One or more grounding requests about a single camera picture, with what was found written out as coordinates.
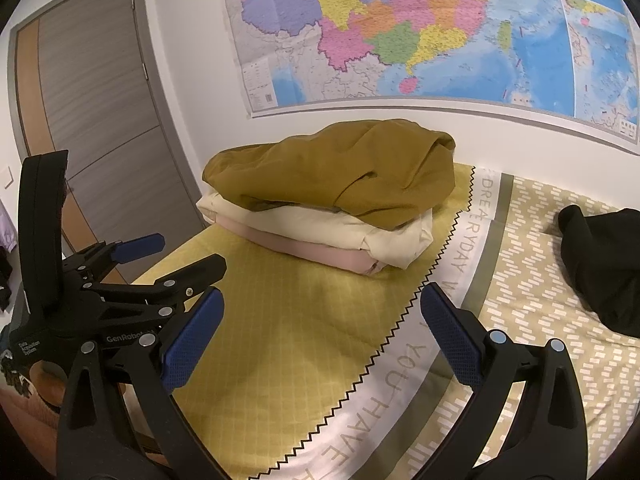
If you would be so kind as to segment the olive brown jacket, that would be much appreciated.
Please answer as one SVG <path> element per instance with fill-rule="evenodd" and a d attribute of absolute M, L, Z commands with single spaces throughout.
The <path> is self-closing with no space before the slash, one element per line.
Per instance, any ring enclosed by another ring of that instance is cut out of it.
<path fill-rule="evenodd" d="M 343 211 L 390 231 L 452 193 L 455 149 L 450 134 L 408 119 L 336 122 L 278 143 L 229 148 L 209 159 L 202 179 L 247 210 Z"/>

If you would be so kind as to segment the cream folded quilt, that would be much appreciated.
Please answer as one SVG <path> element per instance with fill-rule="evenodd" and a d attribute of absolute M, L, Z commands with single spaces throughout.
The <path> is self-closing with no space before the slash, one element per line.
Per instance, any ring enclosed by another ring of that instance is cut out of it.
<path fill-rule="evenodd" d="M 343 211 L 302 206 L 250 211 L 232 204 L 214 190 L 202 196 L 196 206 L 210 224 L 216 224 L 217 216 L 224 216 L 243 226 L 292 240 L 364 250 L 373 259 L 399 269 L 407 269 L 434 242 L 431 211 L 389 231 L 371 226 Z"/>

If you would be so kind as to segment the colourful wall map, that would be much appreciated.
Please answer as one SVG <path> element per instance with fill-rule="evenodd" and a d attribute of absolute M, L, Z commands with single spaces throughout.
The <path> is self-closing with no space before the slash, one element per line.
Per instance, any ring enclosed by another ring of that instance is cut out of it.
<path fill-rule="evenodd" d="M 462 108 L 639 148 L 624 0 L 224 0 L 250 112 Z"/>

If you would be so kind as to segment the yellow patterned bed sheet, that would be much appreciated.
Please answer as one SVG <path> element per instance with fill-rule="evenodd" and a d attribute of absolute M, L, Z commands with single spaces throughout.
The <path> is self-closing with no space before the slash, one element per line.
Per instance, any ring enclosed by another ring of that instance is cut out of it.
<path fill-rule="evenodd" d="M 608 330 L 567 284 L 555 222 L 568 205 L 608 205 L 471 166 L 457 166 L 456 181 L 433 244 L 405 270 L 353 274 L 211 226 L 142 275 L 149 284 L 211 254 L 227 261 L 224 319 L 175 397 L 230 477 L 414 477 L 471 395 L 422 318 L 427 282 L 519 344 L 562 340 L 589 469 L 613 453 L 639 409 L 639 343 Z"/>

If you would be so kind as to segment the black garment on bed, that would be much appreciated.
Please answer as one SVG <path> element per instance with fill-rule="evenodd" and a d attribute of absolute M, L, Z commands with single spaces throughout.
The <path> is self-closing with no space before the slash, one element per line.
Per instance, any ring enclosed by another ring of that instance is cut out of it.
<path fill-rule="evenodd" d="M 558 214 L 568 281 L 613 332 L 639 336 L 639 211 L 586 216 L 576 205 Z"/>

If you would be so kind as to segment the pink folded blanket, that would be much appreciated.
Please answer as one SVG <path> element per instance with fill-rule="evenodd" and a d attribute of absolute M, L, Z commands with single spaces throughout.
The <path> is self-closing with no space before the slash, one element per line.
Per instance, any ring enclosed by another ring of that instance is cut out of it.
<path fill-rule="evenodd" d="M 364 250 L 343 249 L 302 242 L 301 240 L 292 240 L 292 238 L 258 231 L 250 226 L 243 226 L 241 223 L 224 216 L 217 216 L 215 223 L 260 247 L 295 258 L 320 263 L 324 266 L 332 266 L 332 268 L 360 275 L 373 275 L 386 267 L 385 263 L 373 259 Z"/>

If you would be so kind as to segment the grey wooden door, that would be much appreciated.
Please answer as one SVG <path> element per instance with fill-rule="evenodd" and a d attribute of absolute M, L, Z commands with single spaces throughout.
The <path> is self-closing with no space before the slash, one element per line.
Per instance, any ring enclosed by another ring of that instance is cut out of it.
<path fill-rule="evenodd" d="M 52 0 L 12 28 L 8 69 L 20 154 L 68 154 L 66 254 L 153 233 L 174 250 L 203 229 L 144 0 Z"/>

